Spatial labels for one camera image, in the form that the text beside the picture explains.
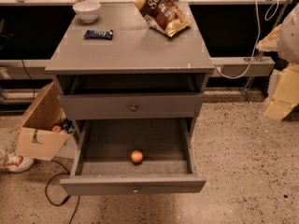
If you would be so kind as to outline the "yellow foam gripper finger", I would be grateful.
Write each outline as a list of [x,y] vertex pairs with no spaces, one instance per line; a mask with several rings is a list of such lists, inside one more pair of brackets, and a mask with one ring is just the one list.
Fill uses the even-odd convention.
[[255,48],[259,51],[277,51],[278,37],[280,34],[281,24],[276,26],[265,38],[260,40]]
[[299,64],[289,63],[282,71],[274,69],[267,92],[263,115],[272,120],[283,120],[299,105]]

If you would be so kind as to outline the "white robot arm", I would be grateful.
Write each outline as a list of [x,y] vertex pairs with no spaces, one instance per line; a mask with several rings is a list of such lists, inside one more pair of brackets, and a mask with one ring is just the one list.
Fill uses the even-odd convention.
[[276,51],[288,65],[274,69],[269,80],[263,115],[282,120],[299,105],[299,5],[256,45],[259,51]]

